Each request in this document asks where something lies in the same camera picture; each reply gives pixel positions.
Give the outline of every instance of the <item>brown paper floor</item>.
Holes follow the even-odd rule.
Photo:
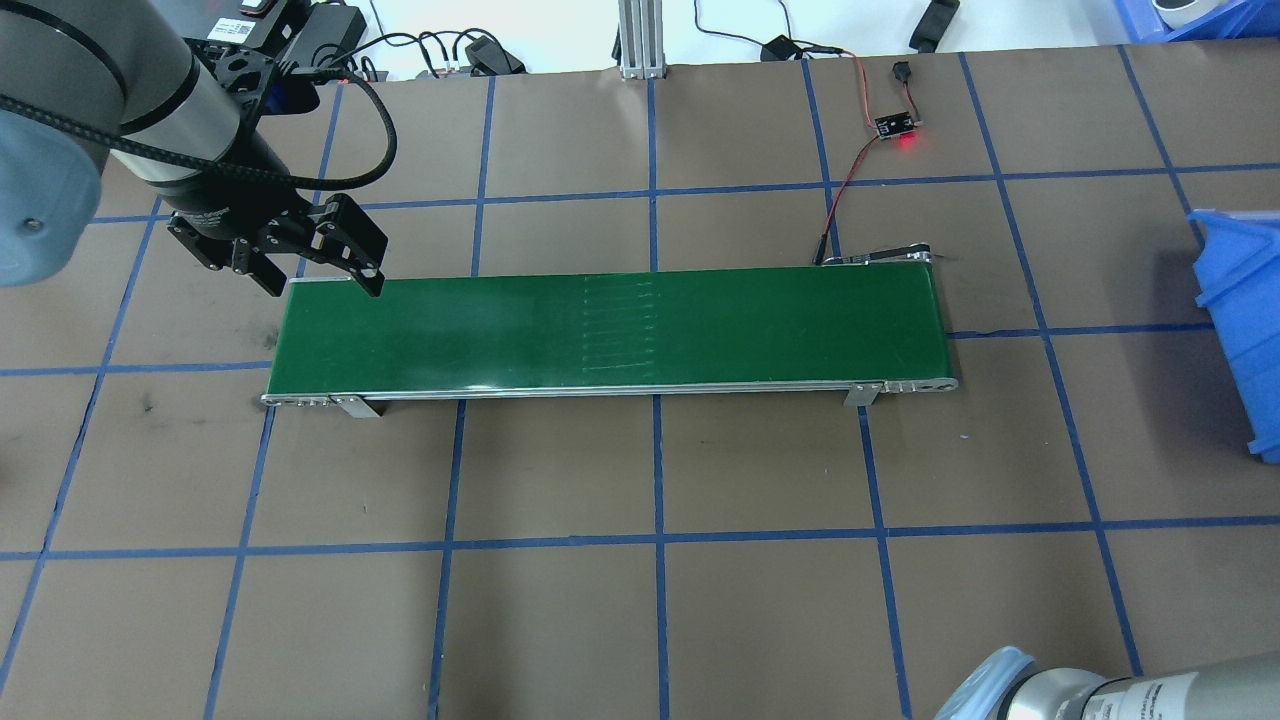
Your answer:
[[[282,302],[113,163],[70,266],[0,290],[0,716],[925,719],[1004,644],[1110,675],[1275,650],[1280,469],[1183,218],[1280,208],[1280,44],[911,65],[927,126],[838,240],[933,245],[963,387],[865,413],[266,411]],[[355,195],[392,277],[801,264],[867,137],[847,60],[379,90],[401,154]],[[329,177],[383,143],[349,90],[264,133]]]

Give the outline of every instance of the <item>black connector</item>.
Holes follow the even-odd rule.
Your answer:
[[[920,53],[937,50],[938,42],[942,42],[942,33],[947,31],[957,8],[960,8],[960,0],[933,0],[929,3],[919,24],[915,26],[915,32],[911,33],[911,42],[909,42],[911,50]]]
[[[488,37],[467,45],[466,53],[472,76],[518,76],[527,72],[518,58]]]
[[[760,61],[776,63],[778,60],[795,60],[804,54],[790,37],[780,35],[760,46]]]

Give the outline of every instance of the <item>blue plastic bin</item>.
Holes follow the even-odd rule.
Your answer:
[[[1208,231],[1196,261],[1207,307],[1253,423],[1249,450],[1280,462],[1280,211],[1196,210]]]
[[[1169,29],[1151,0],[1116,0],[1116,6],[1134,42],[1280,37],[1280,0],[1229,0],[1178,29]]]

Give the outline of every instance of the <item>green conveyor belt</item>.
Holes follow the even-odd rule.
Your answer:
[[[927,261],[403,279],[389,281],[381,297],[351,281],[291,287],[268,402],[952,377]]]

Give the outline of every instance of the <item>black wire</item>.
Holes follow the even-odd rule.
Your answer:
[[[165,163],[169,165],[178,165],[179,168],[189,168],[192,170],[201,170],[209,174],[220,176],[241,182],[255,183],[255,184],[271,184],[271,186],[284,186],[293,187],[298,190],[353,190],[357,187],[364,187],[378,178],[387,174],[390,169],[392,163],[396,160],[396,150],[398,141],[396,137],[396,124],[392,122],[392,115],[383,105],[378,92],[374,91],[362,77],[346,68],[330,68],[328,72],[319,73],[321,77],[328,76],[329,79],[347,79],[348,82],[360,86],[360,90],[369,96],[374,102],[374,109],[378,111],[379,119],[383,122],[383,128],[387,132],[387,151],[383,154],[383,159],[378,161],[374,169],[361,173],[356,177],[342,178],[342,179],[323,179],[323,178],[307,178],[291,176],[287,173],[276,173],[273,170],[264,170],[261,168],[250,168],[246,165],[236,165],[230,163],[223,163],[220,160],[206,160],[204,158],[196,158],[193,155],[186,155],[182,152],[174,152],[172,150],[164,150],[163,147],[155,147],[151,145],[143,145],[141,142],[134,142],[125,137],[120,137],[115,133],[110,133],[92,126],[87,126],[79,120],[68,118],[67,115],[60,115],[35,105],[28,105],[22,100],[15,97],[9,97],[8,95],[0,94],[0,110],[6,110],[17,115],[36,120],[41,124],[46,124],[56,131],[64,132],[73,137],[79,137],[90,142],[106,146],[111,150],[119,150],[120,152],[127,152],[129,155],[137,155],[138,158],[146,158],[148,160],[155,160],[157,163]]]
[[[445,65],[449,64],[449,51],[444,47],[444,41],[440,40],[440,35],[436,32],[431,32],[429,29],[424,29],[422,32],[417,33],[419,40],[425,40],[428,37],[434,40],[435,44],[440,46],[440,59],[444,60]]]
[[[463,37],[470,38],[470,40],[475,40],[475,37],[472,37],[472,33],[483,35],[483,36],[488,37],[489,40],[494,41],[498,45],[498,47],[502,47],[502,44],[498,42],[498,37],[494,33],[492,33],[492,32],[489,32],[489,31],[486,31],[484,28],[480,28],[480,27],[468,27],[467,29],[447,29],[447,31],[443,31],[443,33],[445,33],[445,35],[457,35],[457,37],[453,38],[453,59],[454,60],[458,59],[458,44],[462,42]],[[509,64],[507,67],[507,70],[508,72],[511,70]]]
[[[392,42],[392,40],[402,40],[402,38],[406,40],[407,42]],[[311,55],[311,60],[314,65],[319,65],[323,68],[333,68],[340,64],[346,64],[347,61],[351,60],[353,55],[364,53],[365,50],[369,50],[370,47],[378,45],[379,42],[385,42],[392,47],[404,47],[408,45],[417,45],[417,50],[419,53],[422,54],[422,60],[426,63],[426,69],[431,72],[431,77],[436,78],[440,77],[439,73],[435,72],[435,64],[431,63],[431,54],[426,51],[426,45],[422,44],[422,38],[416,35],[410,35],[407,32],[388,32],[387,35],[380,35],[370,40],[369,42],[365,42],[364,45],[357,46],[355,50],[351,50],[349,53],[343,53],[342,55],[329,55],[317,64],[315,61],[315,56],[316,54],[319,54],[320,49],[326,46],[333,46],[332,42],[328,42],[325,45],[321,45],[320,47],[316,47],[316,53]]]
[[[782,17],[787,20],[787,37],[791,37],[791,10],[787,10],[787,4],[783,0],[778,0],[778,5],[782,5]]]
[[[369,55],[360,59],[360,72],[365,73],[365,79],[369,82],[378,82],[378,65],[374,64]]]
[[[320,55],[320,51],[321,51],[321,50],[342,50],[342,45],[338,45],[337,42],[325,42],[325,44],[321,44],[321,45],[316,46],[315,51],[314,51],[314,53],[311,53],[311,65],[312,65],[312,67],[323,67],[323,64],[324,64],[324,63],[323,63],[323,61],[319,61],[319,60],[316,60],[316,56],[317,56],[317,55]],[[329,59],[332,59],[332,58],[337,58],[337,56],[338,56],[338,55],[337,55],[335,53],[330,53],[330,54],[328,54],[328,55],[325,55],[325,56],[323,58],[323,60],[324,60],[324,61],[328,61]]]
[[[737,33],[733,33],[733,32],[723,32],[723,31],[718,31],[718,29],[707,29],[707,28],[704,28],[701,20],[698,17],[698,0],[694,0],[694,27],[696,27],[700,32],[705,32],[707,35],[718,35],[721,37],[732,37],[735,40],[745,40],[746,42],[750,42],[751,45],[756,45],[759,47],[764,47],[763,42],[760,42],[759,40],[751,40],[750,37],[748,37],[745,35],[737,35]]]
[[[808,40],[792,40],[796,45],[804,45],[805,53],[819,53],[823,55],[840,55],[846,53],[844,47],[836,47],[835,45],[818,45],[817,42],[809,42]]]
[[[374,12],[374,20],[378,22],[378,33],[387,35],[387,31],[383,28],[383,17],[378,14],[378,5],[374,4],[374,0],[369,0],[369,8]]]

